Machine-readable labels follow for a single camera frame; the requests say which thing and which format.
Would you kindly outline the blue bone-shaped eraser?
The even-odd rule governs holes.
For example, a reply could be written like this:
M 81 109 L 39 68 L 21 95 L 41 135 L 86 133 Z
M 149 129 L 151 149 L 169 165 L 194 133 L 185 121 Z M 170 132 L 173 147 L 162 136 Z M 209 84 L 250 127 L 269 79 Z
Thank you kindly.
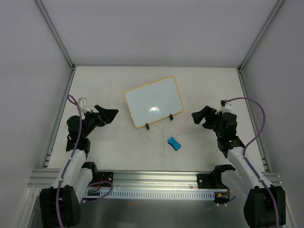
M 178 151 L 181 148 L 181 144 L 177 142 L 174 137 L 169 138 L 167 142 L 175 151 Z

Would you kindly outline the yellow framed whiteboard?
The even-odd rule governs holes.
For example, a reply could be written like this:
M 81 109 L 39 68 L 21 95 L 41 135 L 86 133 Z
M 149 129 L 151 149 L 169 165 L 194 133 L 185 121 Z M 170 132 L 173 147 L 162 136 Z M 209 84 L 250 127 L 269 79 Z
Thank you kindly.
M 183 111 L 183 103 L 175 77 L 169 76 L 124 93 L 136 128 L 169 118 Z

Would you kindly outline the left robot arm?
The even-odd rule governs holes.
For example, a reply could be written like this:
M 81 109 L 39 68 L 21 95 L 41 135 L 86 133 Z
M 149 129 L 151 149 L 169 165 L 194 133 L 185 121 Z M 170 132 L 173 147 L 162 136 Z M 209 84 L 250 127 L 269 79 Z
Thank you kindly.
M 77 226 L 81 217 L 81 202 L 87 187 L 112 187 L 109 180 L 99 178 L 97 166 L 87 161 L 90 152 L 89 134 L 96 127 L 110 124 L 117 109 L 104 109 L 95 105 L 93 112 L 85 106 L 77 106 L 78 115 L 68 118 L 66 160 L 55 181 L 39 195 L 42 226 L 64 228 Z

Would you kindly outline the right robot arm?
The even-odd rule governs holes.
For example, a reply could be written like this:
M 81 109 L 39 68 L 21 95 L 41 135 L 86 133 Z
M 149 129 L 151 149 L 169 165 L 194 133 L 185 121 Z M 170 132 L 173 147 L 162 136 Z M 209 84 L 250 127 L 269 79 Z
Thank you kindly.
M 229 164 L 217 165 L 203 181 L 217 188 L 227 187 L 243 204 L 243 213 L 251 228 L 280 227 L 286 224 L 285 191 L 275 186 L 256 169 L 245 145 L 237 135 L 237 116 L 209 106 L 191 114 L 195 124 L 212 130 L 218 149 Z

